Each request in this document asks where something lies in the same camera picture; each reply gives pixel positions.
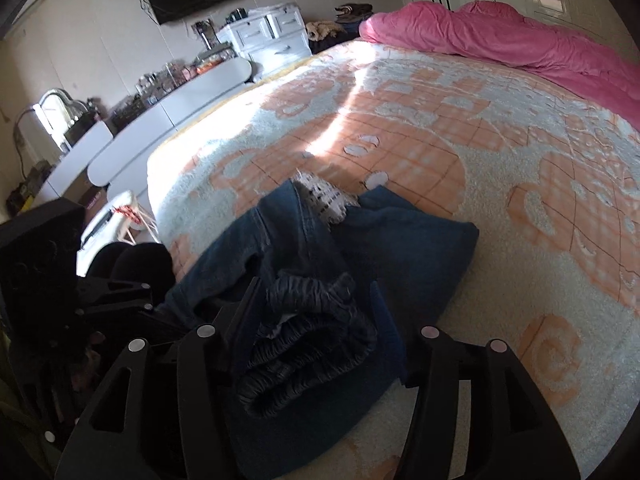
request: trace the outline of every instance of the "pink blanket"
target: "pink blanket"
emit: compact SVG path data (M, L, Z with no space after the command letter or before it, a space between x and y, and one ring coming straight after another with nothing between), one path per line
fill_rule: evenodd
M639 66L579 32L530 20L507 4L470 2L452 12L441 4L414 2L373 15L360 25L360 35L371 43L526 70L608 108L640 130Z

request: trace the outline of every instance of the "white dresser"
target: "white dresser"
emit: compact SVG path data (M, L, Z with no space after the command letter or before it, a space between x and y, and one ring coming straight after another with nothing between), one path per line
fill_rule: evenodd
M250 10L244 20L218 31L220 41L228 41L239 56L252 62L254 80L311 56L305 22L296 4Z

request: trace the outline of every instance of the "pile of clothes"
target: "pile of clothes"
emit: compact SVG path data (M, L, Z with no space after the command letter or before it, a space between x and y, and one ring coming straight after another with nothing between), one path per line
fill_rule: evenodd
M343 4L335 7L334 22L309 22L306 34L309 37L309 48L312 54L318 54L334 45L359 37L358 27L364 20L373 16L371 4Z

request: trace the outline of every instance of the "drawer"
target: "drawer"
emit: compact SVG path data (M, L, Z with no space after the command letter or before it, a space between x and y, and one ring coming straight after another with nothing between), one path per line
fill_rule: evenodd
M256 65L256 79L311 56L306 32L273 41L269 46L249 54Z
M242 50L260 46L273 39L269 23L264 17L238 23L232 30Z
M305 28L305 22L302 20L300 11L294 6L278 10L273 14L269 14L267 18L278 38Z

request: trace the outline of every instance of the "pink comforter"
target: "pink comforter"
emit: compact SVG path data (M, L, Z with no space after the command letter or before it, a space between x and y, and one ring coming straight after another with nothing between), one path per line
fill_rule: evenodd
M639 66L579 32L530 20L507 4L471 2L452 12L441 4L414 2L373 15L360 25L360 35L371 43L526 70L608 108L640 130Z

